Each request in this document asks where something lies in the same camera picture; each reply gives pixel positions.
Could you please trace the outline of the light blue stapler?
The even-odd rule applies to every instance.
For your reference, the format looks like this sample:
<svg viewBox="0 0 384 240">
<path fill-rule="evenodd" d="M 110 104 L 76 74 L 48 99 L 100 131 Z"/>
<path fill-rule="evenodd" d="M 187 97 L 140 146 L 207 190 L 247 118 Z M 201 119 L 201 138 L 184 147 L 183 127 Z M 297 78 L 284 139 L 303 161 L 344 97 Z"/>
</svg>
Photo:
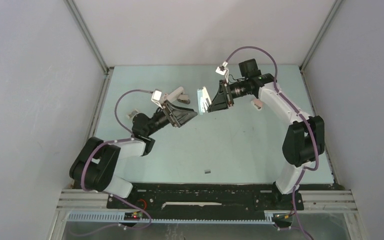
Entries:
<svg viewBox="0 0 384 240">
<path fill-rule="evenodd" d="M 197 90 L 197 103 L 198 103 L 198 114 L 203 115 L 208 112 L 209 107 L 212 104 L 208 90 L 205 86 Z"/>
</svg>

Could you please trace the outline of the pink stapler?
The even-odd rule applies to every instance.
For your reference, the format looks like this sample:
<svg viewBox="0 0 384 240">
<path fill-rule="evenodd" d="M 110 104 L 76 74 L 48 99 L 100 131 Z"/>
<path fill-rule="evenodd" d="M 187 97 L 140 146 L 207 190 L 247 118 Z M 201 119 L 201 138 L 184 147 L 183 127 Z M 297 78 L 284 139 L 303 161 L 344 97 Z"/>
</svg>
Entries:
<svg viewBox="0 0 384 240">
<path fill-rule="evenodd" d="M 259 99 L 253 99 L 250 103 L 257 111 L 261 111 L 264 106 L 264 103 Z"/>
</svg>

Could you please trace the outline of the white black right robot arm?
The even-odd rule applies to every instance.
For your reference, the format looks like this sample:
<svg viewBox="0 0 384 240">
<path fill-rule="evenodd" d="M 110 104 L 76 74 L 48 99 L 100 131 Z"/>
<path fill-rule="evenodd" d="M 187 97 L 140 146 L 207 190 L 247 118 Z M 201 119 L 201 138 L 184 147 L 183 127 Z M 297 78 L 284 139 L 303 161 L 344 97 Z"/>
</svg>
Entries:
<svg viewBox="0 0 384 240">
<path fill-rule="evenodd" d="M 275 77 L 262 74 L 255 59 L 239 64 L 242 80 L 230 83 L 228 63 L 224 61 L 215 72 L 224 76 L 219 81 L 219 88 L 210 98 L 206 88 L 200 91 L 200 111 L 211 113 L 233 107 L 234 100 L 253 95 L 256 108 L 268 106 L 277 117 L 288 125 L 282 145 L 286 160 L 279 178 L 275 181 L 277 191 L 271 194 L 271 204 L 277 209 L 284 209 L 291 202 L 290 194 L 297 190 L 302 179 L 302 172 L 311 170 L 312 163 L 318 163 L 318 157 L 325 149 L 325 124 L 320 116 L 311 116 L 291 101 L 277 84 Z"/>
</svg>

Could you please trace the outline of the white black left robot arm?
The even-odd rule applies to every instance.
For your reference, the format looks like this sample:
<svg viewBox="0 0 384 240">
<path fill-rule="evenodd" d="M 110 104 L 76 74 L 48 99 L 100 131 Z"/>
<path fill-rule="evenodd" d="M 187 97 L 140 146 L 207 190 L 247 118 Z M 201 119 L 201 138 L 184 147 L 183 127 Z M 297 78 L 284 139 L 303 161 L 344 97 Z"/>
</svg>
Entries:
<svg viewBox="0 0 384 240">
<path fill-rule="evenodd" d="M 116 175 L 118 161 L 148 155 L 155 144 L 152 134 L 167 125 L 180 128 L 197 115 L 193 109 L 176 106 L 167 100 L 152 117 L 137 113 L 132 119 L 131 137 L 109 141 L 89 138 L 70 167 L 69 176 L 78 181 L 84 191 L 117 195 L 125 208 L 133 208 L 138 194 L 132 191 L 131 182 Z"/>
</svg>

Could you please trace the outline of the beige stapler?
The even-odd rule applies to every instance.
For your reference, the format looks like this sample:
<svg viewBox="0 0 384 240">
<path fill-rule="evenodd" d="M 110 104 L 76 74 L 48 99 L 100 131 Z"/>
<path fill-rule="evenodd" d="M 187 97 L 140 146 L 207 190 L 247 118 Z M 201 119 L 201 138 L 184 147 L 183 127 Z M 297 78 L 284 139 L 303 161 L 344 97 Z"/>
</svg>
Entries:
<svg viewBox="0 0 384 240">
<path fill-rule="evenodd" d="M 191 100 L 187 94 L 181 94 L 180 96 L 178 96 L 177 101 L 186 105 L 189 105 L 191 103 Z"/>
</svg>

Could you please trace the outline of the white stapler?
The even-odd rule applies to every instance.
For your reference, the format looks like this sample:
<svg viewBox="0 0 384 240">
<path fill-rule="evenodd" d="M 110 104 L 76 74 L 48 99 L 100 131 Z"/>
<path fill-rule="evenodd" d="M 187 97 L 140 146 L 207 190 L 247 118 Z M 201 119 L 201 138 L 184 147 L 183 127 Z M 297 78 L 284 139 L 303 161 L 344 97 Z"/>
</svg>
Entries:
<svg viewBox="0 0 384 240">
<path fill-rule="evenodd" d="M 184 88 L 182 86 L 176 88 L 174 91 L 171 93 L 165 93 L 162 97 L 162 101 L 169 101 L 170 103 L 174 103 L 175 101 L 178 100 L 179 96 L 184 94 Z"/>
</svg>

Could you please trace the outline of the open white staple tray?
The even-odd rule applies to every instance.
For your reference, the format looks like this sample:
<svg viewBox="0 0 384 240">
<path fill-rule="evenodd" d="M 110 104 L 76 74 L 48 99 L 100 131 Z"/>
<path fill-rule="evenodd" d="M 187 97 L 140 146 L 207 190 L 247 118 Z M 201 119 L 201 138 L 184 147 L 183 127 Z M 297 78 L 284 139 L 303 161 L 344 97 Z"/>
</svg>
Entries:
<svg viewBox="0 0 384 240">
<path fill-rule="evenodd" d="M 137 110 L 133 110 L 126 115 L 128 119 L 133 119 L 139 112 Z"/>
</svg>

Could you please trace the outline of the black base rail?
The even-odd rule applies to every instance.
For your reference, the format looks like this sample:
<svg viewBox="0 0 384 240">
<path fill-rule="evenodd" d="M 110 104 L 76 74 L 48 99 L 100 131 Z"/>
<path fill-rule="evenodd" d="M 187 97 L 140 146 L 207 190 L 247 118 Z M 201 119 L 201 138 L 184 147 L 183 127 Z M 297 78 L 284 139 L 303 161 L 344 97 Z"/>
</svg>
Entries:
<svg viewBox="0 0 384 240">
<path fill-rule="evenodd" d="M 274 184 L 134 183 L 126 200 L 153 220 L 253 221 L 304 209 L 299 192 L 281 196 Z"/>
</svg>

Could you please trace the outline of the aluminium frame rail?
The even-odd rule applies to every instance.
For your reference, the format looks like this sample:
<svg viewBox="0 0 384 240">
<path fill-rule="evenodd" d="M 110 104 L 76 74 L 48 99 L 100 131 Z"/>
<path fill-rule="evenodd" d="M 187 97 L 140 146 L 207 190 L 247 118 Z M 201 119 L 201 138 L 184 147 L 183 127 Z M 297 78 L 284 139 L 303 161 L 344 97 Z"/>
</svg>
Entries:
<svg viewBox="0 0 384 240">
<path fill-rule="evenodd" d="M 130 206 L 104 193 L 67 189 L 57 210 L 70 221 L 116 223 L 271 224 L 296 214 L 354 214 L 349 190 L 301 190 L 275 204 L 268 190 L 139 190 Z"/>
</svg>

